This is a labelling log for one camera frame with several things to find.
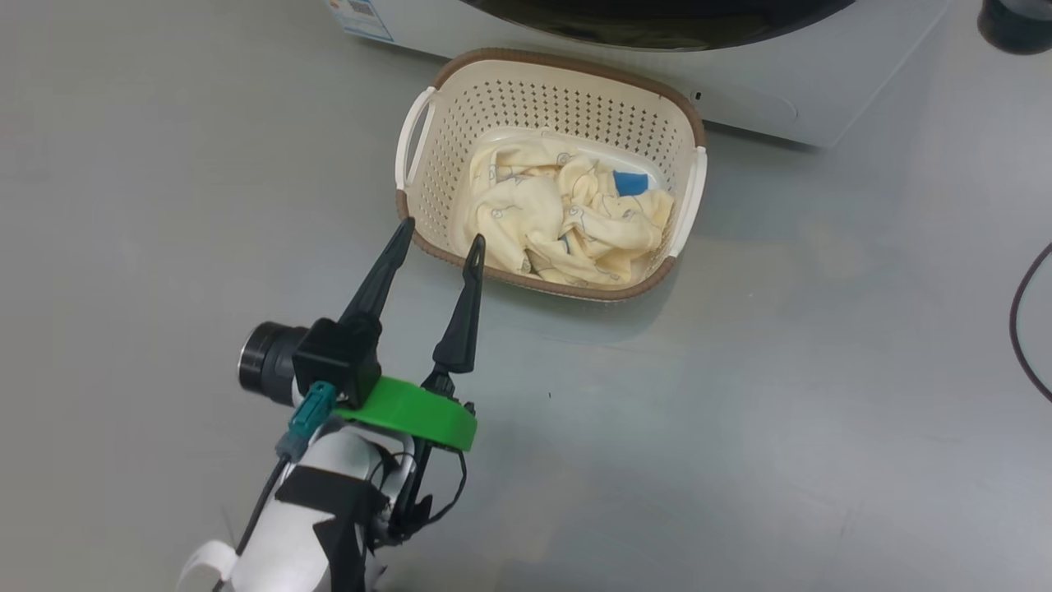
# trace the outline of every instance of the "towel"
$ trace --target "towel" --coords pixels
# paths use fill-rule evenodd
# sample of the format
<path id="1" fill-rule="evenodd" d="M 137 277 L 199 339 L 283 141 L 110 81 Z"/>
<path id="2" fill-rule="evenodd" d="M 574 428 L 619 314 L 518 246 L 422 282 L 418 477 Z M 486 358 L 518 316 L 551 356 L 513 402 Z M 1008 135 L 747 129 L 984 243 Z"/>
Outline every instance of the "towel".
<path id="1" fill-rule="evenodd" d="M 621 197 L 609 167 L 544 135 L 482 146 L 468 173 L 465 237 L 485 236 L 494 266 L 569 285 L 630 284 L 674 204 L 663 189 Z"/>

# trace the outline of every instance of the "plastic basket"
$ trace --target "plastic basket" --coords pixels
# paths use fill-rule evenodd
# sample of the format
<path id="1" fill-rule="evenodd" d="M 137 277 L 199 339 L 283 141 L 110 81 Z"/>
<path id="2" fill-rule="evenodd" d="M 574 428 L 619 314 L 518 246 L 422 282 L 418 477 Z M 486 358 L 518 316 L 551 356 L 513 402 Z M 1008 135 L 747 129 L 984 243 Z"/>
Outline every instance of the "plastic basket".
<path id="1" fill-rule="evenodd" d="M 564 285 L 490 266 L 487 277 L 614 302 L 643 293 L 669 273 L 697 213 L 707 167 L 702 122 L 683 95 L 644 77 L 557 56 L 479 49 L 453 59 L 410 107 L 394 161 L 399 216 L 417 219 L 413 240 L 430 254 L 463 264 L 448 238 L 454 200 L 479 138 L 500 128 L 548 128 L 642 157 L 675 206 L 661 245 L 646 256 L 630 286 Z"/>

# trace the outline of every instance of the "dark cable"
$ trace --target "dark cable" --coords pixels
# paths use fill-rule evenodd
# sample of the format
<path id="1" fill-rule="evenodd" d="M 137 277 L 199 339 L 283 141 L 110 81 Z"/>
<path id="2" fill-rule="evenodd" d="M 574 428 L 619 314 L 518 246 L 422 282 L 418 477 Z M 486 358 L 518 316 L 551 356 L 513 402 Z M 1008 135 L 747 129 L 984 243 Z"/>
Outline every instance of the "dark cable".
<path id="1" fill-rule="evenodd" d="M 270 471 L 270 476 L 267 477 L 266 485 L 263 486 L 263 492 L 260 493 L 259 499 L 256 501 L 256 508 L 252 508 L 252 514 L 248 517 L 248 525 L 245 527 L 244 534 L 241 535 L 241 543 L 238 543 L 236 552 L 239 557 L 245 552 L 245 546 L 248 545 L 248 539 L 251 538 L 252 531 L 256 530 L 256 523 L 260 522 L 260 515 L 263 514 L 263 507 L 266 506 L 266 501 L 269 499 L 270 492 L 278 485 L 278 479 L 281 478 L 281 474 L 285 471 L 285 467 L 288 466 L 289 461 L 290 458 L 287 454 L 279 456 L 278 464 L 275 465 L 274 471 Z M 211 592 L 220 592 L 222 589 L 223 578 L 220 578 L 216 583 L 216 586 L 213 587 Z"/>
<path id="2" fill-rule="evenodd" d="M 417 464 L 417 457 L 413 456 L 413 455 L 411 455 L 411 454 L 409 454 L 408 452 L 406 452 L 404 450 L 402 452 L 396 452 L 394 454 L 392 454 L 391 455 L 391 461 L 398 458 L 399 456 L 408 456 L 409 458 L 412 458 L 413 465 Z M 369 471 L 369 475 L 365 478 L 365 483 L 371 484 L 372 483 L 372 477 L 377 476 L 377 471 L 380 470 L 380 468 L 383 467 L 383 465 L 384 465 L 383 461 L 380 461 L 380 463 L 377 463 L 377 466 L 373 467 L 371 471 Z M 384 484 L 387 483 L 388 475 L 390 475 L 390 473 L 384 473 L 384 478 L 383 478 L 383 481 L 380 482 L 380 487 L 378 487 L 377 489 L 383 489 Z"/>
<path id="3" fill-rule="evenodd" d="M 1023 275 L 1023 281 L 1019 282 L 1019 286 L 1015 288 L 1015 295 L 1012 299 L 1012 310 L 1008 314 L 1008 334 L 1012 339 L 1012 350 L 1015 352 L 1015 360 L 1018 361 L 1019 366 L 1023 367 L 1023 372 L 1030 379 L 1033 383 L 1034 388 L 1045 395 L 1045 399 L 1052 403 L 1052 391 L 1041 383 L 1040 379 L 1034 372 L 1034 369 L 1030 368 L 1030 363 L 1027 362 L 1027 356 L 1023 354 L 1023 347 L 1019 345 L 1019 331 L 1016 328 L 1016 323 L 1019 317 L 1019 304 L 1023 302 L 1023 292 L 1027 290 L 1027 286 L 1030 285 L 1030 278 L 1034 277 L 1034 272 L 1037 271 L 1037 267 L 1041 266 L 1045 259 L 1052 252 L 1052 242 L 1041 250 L 1041 253 L 1034 259 L 1033 263 L 1030 263 L 1030 268 L 1027 269 L 1027 274 Z"/>
<path id="4" fill-rule="evenodd" d="M 457 494 L 453 495 L 453 501 L 450 502 L 448 506 L 446 506 L 442 510 L 439 510 L 438 514 L 431 516 L 427 520 L 428 525 L 433 525 L 434 523 L 441 520 L 442 517 L 445 516 L 447 512 L 453 509 L 453 506 L 457 506 L 457 503 L 460 502 L 460 495 L 464 493 L 464 486 L 467 485 L 467 463 L 464 461 L 463 452 L 457 451 L 457 456 L 460 457 L 461 460 L 461 484 L 457 486 Z"/>

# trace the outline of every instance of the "gray floor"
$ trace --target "gray floor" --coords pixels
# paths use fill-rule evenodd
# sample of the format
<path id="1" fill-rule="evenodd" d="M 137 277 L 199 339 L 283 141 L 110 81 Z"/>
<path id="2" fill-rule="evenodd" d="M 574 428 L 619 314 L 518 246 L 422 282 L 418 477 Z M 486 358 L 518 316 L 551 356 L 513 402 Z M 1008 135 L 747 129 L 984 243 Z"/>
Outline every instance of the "gray floor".
<path id="1" fill-rule="evenodd" d="M 1052 406 L 1006 322 L 1052 239 L 1052 54 L 989 47 L 977 4 L 835 149 L 712 132 L 649 299 L 487 287 L 468 489 L 387 589 L 1048 589 Z M 0 8 L 4 590 L 166 590 L 240 532 L 288 412 L 238 349 L 339 313 L 439 65 L 322 2 Z M 390 374 L 426 374 L 458 289 L 411 252 Z M 1052 271 L 1021 320 L 1046 376 L 1050 302 Z"/>

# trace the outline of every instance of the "cable connector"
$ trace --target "cable connector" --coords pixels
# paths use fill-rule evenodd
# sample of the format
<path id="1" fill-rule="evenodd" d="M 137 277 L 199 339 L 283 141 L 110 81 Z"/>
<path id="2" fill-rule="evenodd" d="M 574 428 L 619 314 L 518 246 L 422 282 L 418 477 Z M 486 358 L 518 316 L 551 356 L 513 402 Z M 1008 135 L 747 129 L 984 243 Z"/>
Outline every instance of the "cable connector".
<path id="1" fill-rule="evenodd" d="M 299 463 L 303 458 L 310 438 L 336 409 L 337 396 L 336 387 L 329 383 L 318 381 L 310 385 L 303 403 L 288 421 L 288 431 L 275 447 L 279 457 L 287 455 L 291 463 Z"/>

